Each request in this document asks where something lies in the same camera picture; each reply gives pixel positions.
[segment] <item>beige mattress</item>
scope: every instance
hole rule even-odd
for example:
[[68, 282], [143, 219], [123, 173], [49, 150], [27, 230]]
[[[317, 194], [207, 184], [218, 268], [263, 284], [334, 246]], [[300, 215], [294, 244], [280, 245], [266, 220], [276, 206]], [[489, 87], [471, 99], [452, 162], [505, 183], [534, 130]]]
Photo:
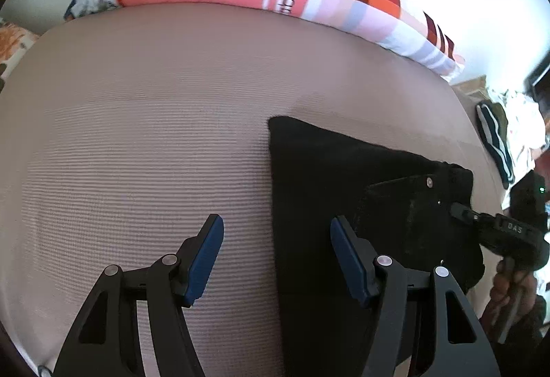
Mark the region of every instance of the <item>beige mattress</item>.
[[[225, 240], [186, 319], [208, 376], [279, 376], [266, 121], [288, 114], [474, 171], [494, 165], [449, 85], [350, 34], [208, 4], [109, 11], [41, 37], [0, 95], [0, 319], [53, 367], [103, 268], [148, 266], [207, 215]], [[472, 296], [486, 299], [496, 258]], [[155, 375], [146, 308], [142, 351]]]

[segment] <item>beige fabric surface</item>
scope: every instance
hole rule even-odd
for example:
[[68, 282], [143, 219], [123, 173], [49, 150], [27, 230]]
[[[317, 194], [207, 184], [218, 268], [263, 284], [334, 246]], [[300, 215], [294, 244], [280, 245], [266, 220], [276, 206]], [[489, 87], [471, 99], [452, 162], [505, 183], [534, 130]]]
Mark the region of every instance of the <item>beige fabric surface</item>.
[[[53, 366], [106, 265], [148, 266], [217, 212], [225, 240], [185, 311], [197, 354], [207, 376], [282, 375], [270, 116], [461, 164], [474, 208], [499, 209], [496, 169], [451, 87], [317, 24], [208, 4], [109, 11], [47, 32], [12, 79], [0, 94], [0, 319], [35, 364]], [[142, 351], [155, 375], [150, 338]]]

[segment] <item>human hand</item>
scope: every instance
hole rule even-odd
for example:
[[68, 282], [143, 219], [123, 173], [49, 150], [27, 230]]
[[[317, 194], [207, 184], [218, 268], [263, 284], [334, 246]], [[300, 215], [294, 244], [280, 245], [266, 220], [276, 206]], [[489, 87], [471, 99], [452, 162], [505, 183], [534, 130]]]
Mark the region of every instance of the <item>human hand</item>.
[[[503, 273], [504, 261], [500, 261], [497, 265], [497, 274], [493, 278], [493, 288], [489, 292], [491, 300], [485, 307], [483, 315], [480, 318], [481, 326], [486, 334], [490, 332], [496, 321], [502, 307], [510, 303], [508, 290], [510, 289], [510, 279]], [[514, 319], [514, 323], [518, 322], [524, 315], [529, 313], [535, 305], [537, 297], [537, 280], [533, 272], [517, 271], [513, 275], [514, 282], [521, 286], [523, 297], [521, 299], [518, 313]]]

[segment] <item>person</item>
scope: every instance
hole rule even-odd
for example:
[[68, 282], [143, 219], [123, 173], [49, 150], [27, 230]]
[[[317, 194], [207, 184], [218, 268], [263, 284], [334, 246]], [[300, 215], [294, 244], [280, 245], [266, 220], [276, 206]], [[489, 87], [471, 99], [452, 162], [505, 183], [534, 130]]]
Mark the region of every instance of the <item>person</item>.
[[[499, 262], [493, 287], [489, 293], [491, 300], [485, 307], [480, 323], [489, 334], [494, 320], [502, 307], [510, 303], [508, 290], [510, 279], [503, 273], [504, 262]], [[542, 341], [541, 327], [546, 316], [546, 301], [537, 295], [537, 280], [532, 272], [517, 271], [513, 281], [524, 290], [518, 313], [515, 317], [504, 345], [493, 345], [502, 377], [518, 377], [532, 366], [534, 351]]]

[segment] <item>gray fabric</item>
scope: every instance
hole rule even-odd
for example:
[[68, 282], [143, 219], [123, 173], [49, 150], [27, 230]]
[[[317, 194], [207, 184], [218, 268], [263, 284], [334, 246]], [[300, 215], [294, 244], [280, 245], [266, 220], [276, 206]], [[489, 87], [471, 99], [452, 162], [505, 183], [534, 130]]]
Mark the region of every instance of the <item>gray fabric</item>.
[[[186, 311], [205, 374], [282, 374], [270, 116], [461, 164], [473, 208], [499, 209], [496, 169], [449, 85], [325, 26], [208, 4], [115, 10], [48, 31], [12, 76], [0, 94], [0, 319], [36, 364], [53, 367], [106, 265], [147, 266], [217, 212], [224, 244]], [[150, 339], [142, 350], [155, 375]]]

